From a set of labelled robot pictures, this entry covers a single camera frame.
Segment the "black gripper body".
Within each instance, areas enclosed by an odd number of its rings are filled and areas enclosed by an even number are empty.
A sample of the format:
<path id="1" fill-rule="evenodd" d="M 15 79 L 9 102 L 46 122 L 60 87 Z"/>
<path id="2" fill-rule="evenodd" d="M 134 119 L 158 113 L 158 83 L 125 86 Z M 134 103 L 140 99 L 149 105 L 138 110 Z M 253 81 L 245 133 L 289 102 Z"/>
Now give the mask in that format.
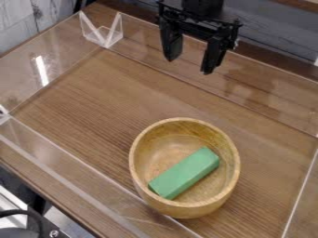
<path id="1" fill-rule="evenodd" d="M 241 27 L 240 20 L 223 13 L 223 0 L 157 0 L 157 24 L 162 42 L 177 41 L 184 34 L 235 42 Z"/>

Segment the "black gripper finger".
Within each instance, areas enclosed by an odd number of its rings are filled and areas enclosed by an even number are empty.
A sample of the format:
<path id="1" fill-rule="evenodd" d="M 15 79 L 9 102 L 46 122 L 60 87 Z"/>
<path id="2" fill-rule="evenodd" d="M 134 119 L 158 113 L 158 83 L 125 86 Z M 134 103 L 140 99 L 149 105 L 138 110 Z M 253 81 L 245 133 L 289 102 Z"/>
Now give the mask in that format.
<path id="1" fill-rule="evenodd" d="M 160 18 L 158 29 L 164 57 L 168 61 L 173 61 L 182 52 L 182 33 L 178 24 Z"/>
<path id="2" fill-rule="evenodd" d="M 210 74 L 220 62 L 227 50 L 227 40 L 219 36 L 213 36 L 206 41 L 206 47 L 202 53 L 201 72 Z"/>

